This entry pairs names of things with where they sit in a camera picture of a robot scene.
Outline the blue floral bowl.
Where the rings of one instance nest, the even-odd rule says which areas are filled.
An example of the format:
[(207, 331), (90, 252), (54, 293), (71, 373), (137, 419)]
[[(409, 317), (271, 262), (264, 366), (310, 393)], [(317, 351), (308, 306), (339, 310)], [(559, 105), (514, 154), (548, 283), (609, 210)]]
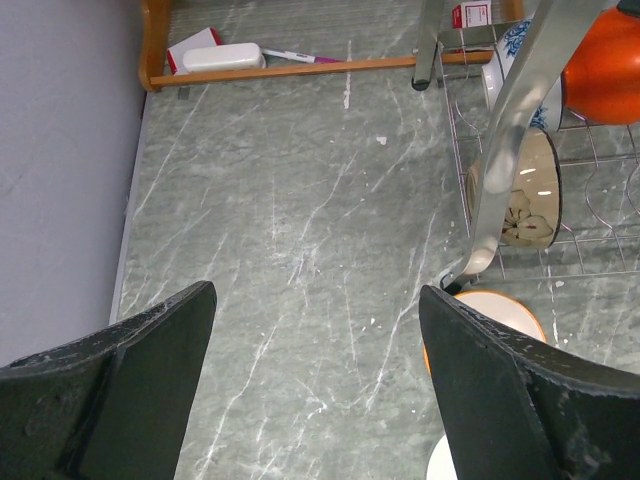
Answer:
[[(493, 47), (491, 60), (482, 66), (482, 85), (487, 107), (492, 110), (507, 74), (528, 33), (533, 14), (512, 26)], [(558, 78), (544, 101), (534, 113), (530, 126), (547, 133), (555, 133), (561, 125), (563, 113), (562, 80)]]

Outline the black bowl beige flower exterior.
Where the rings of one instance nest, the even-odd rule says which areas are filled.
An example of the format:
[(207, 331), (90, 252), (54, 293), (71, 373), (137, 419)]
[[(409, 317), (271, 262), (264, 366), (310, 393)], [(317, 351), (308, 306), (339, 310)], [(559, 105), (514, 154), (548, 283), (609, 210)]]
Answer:
[(522, 248), (546, 249), (562, 221), (562, 181), (551, 137), (530, 128), (524, 137), (500, 242)]

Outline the orange plastic bowl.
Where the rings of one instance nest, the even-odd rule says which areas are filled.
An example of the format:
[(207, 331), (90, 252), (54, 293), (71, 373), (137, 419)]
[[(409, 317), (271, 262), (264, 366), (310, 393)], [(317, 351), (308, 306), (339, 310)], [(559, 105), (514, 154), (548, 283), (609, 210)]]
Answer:
[(563, 104), (608, 125), (639, 121), (639, 18), (616, 7), (593, 23), (562, 72)]

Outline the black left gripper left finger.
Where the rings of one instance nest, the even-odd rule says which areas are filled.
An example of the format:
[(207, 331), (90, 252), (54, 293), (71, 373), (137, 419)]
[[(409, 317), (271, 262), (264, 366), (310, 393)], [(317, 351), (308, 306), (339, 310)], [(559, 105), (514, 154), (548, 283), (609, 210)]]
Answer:
[(2, 367), (2, 478), (173, 478), (216, 301), (199, 281)]

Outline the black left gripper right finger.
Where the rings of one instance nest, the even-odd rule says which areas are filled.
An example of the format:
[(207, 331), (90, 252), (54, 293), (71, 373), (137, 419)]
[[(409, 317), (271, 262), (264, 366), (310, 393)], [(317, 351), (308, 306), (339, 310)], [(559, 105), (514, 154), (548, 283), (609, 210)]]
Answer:
[(459, 479), (636, 479), (639, 377), (421, 289), (419, 320)]

